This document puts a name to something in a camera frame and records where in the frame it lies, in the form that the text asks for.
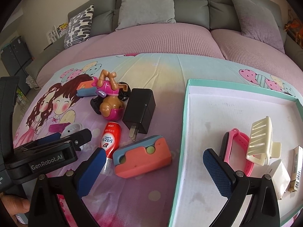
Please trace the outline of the person's hand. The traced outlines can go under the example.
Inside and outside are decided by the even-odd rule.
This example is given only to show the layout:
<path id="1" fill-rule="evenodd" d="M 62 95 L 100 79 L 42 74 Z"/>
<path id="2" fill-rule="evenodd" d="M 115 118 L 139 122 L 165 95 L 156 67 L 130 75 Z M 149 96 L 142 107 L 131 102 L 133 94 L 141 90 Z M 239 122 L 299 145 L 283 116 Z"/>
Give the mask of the person's hand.
<path id="1" fill-rule="evenodd" d="M 17 226 L 27 226 L 26 224 L 20 223 L 16 218 L 16 215 L 29 212 L 30 201 L 12 195 L 5 195 L 3 193 L 1 193 L 1 200 L 15 224 Z"/>

